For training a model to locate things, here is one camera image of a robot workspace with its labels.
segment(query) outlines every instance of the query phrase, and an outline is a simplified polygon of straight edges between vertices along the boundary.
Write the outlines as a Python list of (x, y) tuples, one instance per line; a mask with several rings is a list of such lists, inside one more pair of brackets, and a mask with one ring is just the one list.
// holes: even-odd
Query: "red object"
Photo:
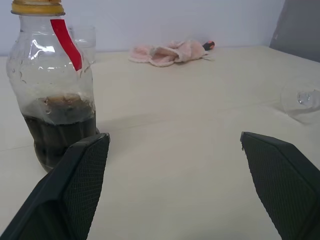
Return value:
[(50, 21), (53, 31), (56, 37), (58, 38), (63, 50), (69, 56), (74, 66), (74, 69), (76, 71), (82, 69), (81, 55), (74, 43), (72, 42), (71, 37), (69, 36), (65, 20), (51, 19)]

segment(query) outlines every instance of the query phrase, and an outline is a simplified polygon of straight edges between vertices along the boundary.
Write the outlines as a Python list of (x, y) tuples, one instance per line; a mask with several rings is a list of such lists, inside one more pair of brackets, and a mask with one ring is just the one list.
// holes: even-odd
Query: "pink cloth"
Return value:
[(208, 55), (198, 41), (171, 42), (167, 46), (141, 45), (130, 51), (129, 60), (135, 63), (150, 63), (156, 67), (167, 67), (174, 63), (201, 59)]

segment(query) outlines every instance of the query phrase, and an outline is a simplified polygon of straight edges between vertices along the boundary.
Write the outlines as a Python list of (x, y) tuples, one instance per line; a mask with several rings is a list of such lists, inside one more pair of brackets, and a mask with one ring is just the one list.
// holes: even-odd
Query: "dark liquid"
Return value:
[(39, 109), (39, 106), (45, 107), (46, 111), (40, 113), (44, 112), (43, 117), (53, 123), (29, 114), (23, 114), (23, 117), (34, 139), (36, 156), (43, 168), (49, 172), (59, 163), (68, 147), (96, 134), (96, 114), (92, 105), (74, 95), (68, 98), (38, 99), (25, 110), (34, 115), (32, 112)]

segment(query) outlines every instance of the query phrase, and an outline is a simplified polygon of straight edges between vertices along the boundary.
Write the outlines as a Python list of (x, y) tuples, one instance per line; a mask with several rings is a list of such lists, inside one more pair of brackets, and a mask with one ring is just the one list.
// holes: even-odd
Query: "white table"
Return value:
[[(280, 92), (320, 64), (264, 46), (156, 68), (101, 53), (97, 126), (111, 145), (89, 240), (280, 240), (241, 150), (242, 131), (295, 144), (320, 168), (320, 127), (280, 110)], [(0, 233), (46, 174), (0, 58)]]

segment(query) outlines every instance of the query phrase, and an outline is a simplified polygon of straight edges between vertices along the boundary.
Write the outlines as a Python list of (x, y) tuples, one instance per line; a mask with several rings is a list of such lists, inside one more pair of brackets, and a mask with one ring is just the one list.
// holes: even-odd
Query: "bottle cap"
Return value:
[(13, 0), (12, 13), (34, 16), (61, 16), (65, 10), (61, 0)]

